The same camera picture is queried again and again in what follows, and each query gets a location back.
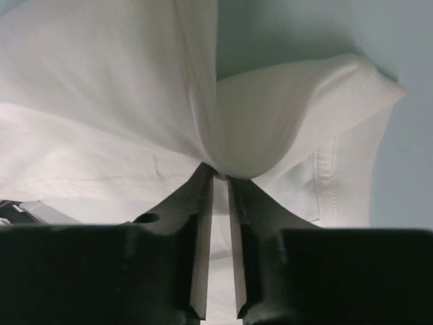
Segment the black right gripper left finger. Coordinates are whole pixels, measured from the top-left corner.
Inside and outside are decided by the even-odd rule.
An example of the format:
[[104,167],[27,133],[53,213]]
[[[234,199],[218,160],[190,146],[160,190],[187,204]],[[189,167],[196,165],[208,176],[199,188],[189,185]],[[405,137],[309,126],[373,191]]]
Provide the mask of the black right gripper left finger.
[[200,164],[140,217],[130,249],[129,320],[204,320],[214,169]]

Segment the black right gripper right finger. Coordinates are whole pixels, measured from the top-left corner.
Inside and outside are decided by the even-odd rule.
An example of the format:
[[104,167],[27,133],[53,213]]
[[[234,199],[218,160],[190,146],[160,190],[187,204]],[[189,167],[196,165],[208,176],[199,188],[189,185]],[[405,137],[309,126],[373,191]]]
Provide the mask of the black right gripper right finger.
[[286,290],[281,280],[285,250],[279,248],[279,235],[285,229],[318,230],[319,227],[293,214],[249,179],[227,181],[229,219],[233,252],[237,317],[254,320],[254,308],[275,301]]

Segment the white t shirt with print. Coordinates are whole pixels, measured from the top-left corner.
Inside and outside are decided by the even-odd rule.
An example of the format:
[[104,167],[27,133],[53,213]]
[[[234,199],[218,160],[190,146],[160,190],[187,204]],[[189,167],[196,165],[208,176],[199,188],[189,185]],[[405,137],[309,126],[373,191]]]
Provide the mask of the white t shirt with print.
[[[404,89],[354,55],[216,77],[216,1],[26,1],[1,17],[2,324],[129,320],[134,221],[199,167],[249,179],[318,230],[285,229],[286,290],[245,324],[394,322],[368,226],[373,161]],[[225,191],[229,204],[228,185]]]

